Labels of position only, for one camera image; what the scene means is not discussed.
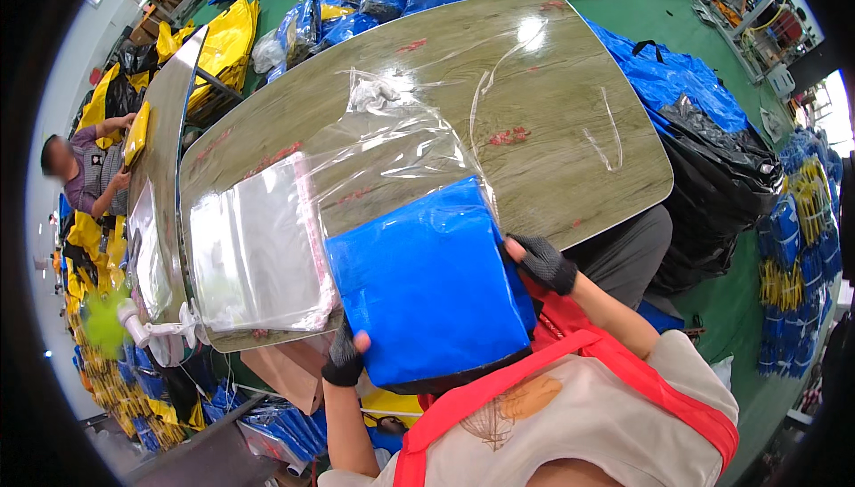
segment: wooden table top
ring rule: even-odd
[[[475,144],[503,231],[542,235],[567,248],[671,192],[671,167],[644,108],[567,1],[460,1],[313,56],[202,135],[179,170],[188,262],[190,209],[295,142],[307,154],[320,153],[321,141],[312,138],[345,113],[350,75],[342,72],[351,67],[415,85],[415,98],[439,108],[468,150]],[[337,324],[338,315],[330,326]],[[209,337],[226,352],[301,335]]]
[[[144,101],[151,105],[149,124],[145,131],[145,148],[131,168],[131,183],[128,186],[128,208],[134,206],[145,186],[151,180],[154,190],[158,243],[166,266],[172,301],[163,308],[160,322],[178,322],[181,304],[187,301],[184,272],[180,262],[178,210],[175,201],[177,189],[181,131],[187,112],[190,87],[196,77],[196,63],[208,34],[208,26],[199,29],[155,75],[145,90]]]

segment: glove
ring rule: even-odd
[[[334,386],[354,387],[364,367],[362,354],[354,347],[353,332],[345,320],[335,332],[335,339],[329,347],[326,365],[321,368],[321,375]]]
[[[571,260],[566,260],[543,236],[512,235],[526,250],[526,256],[518,264],[529,278],[537,284],[554,290],[559,296],[567,296],[573,291],[576,273],[579,268]]]

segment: beige shirt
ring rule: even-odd
[[[733,395],[688,337],[665,332],[648,364],[679,392],[736,425]],[[523,486],[537,468],[585,460],[626,486],[711,486],[721,454],[682,420],[617,378],[602,362],[570,354],[467,417],[427,450],[425,485]],[[391,486],[398,455],[377,479],[327,471],[321,487]]]

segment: man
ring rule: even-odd
[[[98,219],[104,213],[127,215],[127,185],[131,174],[123,170],[124,143],[102,150],[95,143],[118,129],[130,129],[136,113],[107,118],[74,133],[71,140],[51,135],[42,148],[42,172],[62,181],[71,207]]]

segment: black plastic bag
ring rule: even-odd
[[[659,113],[671,124],[659,138],[674,171],[663,203],[674,230],[650,289],[670,296],[727,272],[739,234],[775,206],[783,170],[754,129],[725,133],[685,97]]]

